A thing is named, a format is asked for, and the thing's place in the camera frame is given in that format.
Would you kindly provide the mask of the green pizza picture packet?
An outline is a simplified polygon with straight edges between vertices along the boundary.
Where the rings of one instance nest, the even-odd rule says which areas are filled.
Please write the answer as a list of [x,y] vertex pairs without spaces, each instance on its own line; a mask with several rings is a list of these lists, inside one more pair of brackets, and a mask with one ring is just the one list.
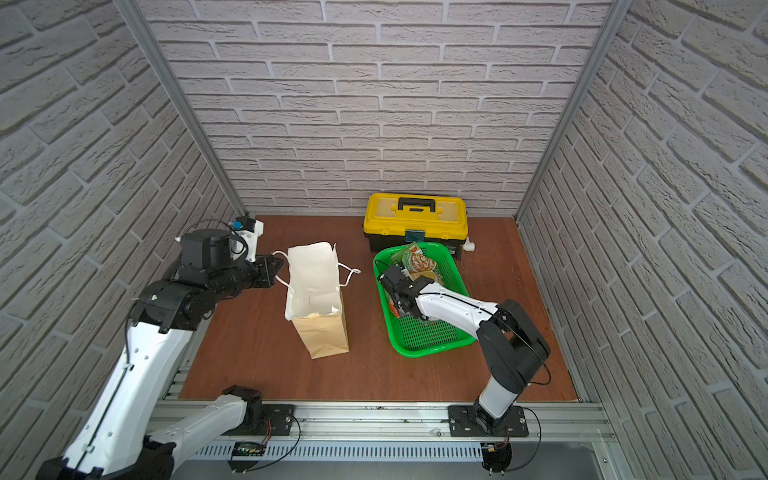
[[428,278],[444,284],[437,262],[427,257],[417,243],[411,243],[395,251],[390,256],[391,264],[401,264],[406,275],[413,281]]

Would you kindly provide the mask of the brown paper bag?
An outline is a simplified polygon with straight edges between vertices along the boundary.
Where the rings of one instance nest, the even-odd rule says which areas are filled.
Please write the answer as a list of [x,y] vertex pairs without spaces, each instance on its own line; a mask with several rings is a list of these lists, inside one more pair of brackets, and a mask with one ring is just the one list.
[[288,266],[285,318],[309,355],[320,359],[350,351],[342,289],[360,271],[341,263],[328,242],[277,251]]

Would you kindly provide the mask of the red small condiment packet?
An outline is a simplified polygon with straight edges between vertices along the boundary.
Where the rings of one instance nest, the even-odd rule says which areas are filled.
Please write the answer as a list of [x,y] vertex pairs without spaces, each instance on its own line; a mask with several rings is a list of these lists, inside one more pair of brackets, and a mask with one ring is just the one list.
[[389,301],[388,302],[388,308],[389,308],[391,314],[395,318],[399,318],[400,317],[400,310],[398,309],[398,307],[396,306],[396,304],[393,301]]

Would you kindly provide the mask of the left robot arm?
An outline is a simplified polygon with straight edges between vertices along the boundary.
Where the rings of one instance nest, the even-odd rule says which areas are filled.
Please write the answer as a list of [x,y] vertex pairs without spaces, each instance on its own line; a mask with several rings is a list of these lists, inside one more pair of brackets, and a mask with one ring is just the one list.
[[175,425],[147,431],[166,380],[217,304],[274,285],[284,262],[258,254],[262,233],[262,222],[240,216],[178,237],[179,259],[127,315],[120,359],[85,426],[62,456],[42,463],[37,478],[168,479],[220,435],[269,430],[260,392],[232,386]]

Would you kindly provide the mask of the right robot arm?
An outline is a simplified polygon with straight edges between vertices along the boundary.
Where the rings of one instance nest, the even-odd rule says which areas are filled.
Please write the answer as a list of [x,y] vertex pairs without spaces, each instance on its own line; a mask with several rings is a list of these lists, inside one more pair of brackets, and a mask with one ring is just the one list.
[[467,418],[481,435],[504,435],[506,417],[551,354],[524,308],[511,299],[500,304],[476,300],[429,278],[413,280],[397,265],[379,274],[377,281],[397,313],[446,322],[477,340],[490,378]]

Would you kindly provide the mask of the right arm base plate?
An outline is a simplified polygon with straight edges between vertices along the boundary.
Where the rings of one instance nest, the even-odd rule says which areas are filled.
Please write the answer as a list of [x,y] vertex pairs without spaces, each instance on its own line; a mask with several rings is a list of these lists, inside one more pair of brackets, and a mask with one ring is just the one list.
[[478,403],[447,407],[452,437],[510,437],[529,435],[527,420],[520,406],[510,406],[500,418],[494,418]]

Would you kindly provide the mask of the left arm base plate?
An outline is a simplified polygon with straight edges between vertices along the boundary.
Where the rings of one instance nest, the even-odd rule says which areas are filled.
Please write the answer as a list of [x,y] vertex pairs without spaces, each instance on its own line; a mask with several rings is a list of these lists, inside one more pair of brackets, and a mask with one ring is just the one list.
[[293,404],[254,404],[246,407],[242,423],[226,432],[228,436],[289,436],[293,423]]

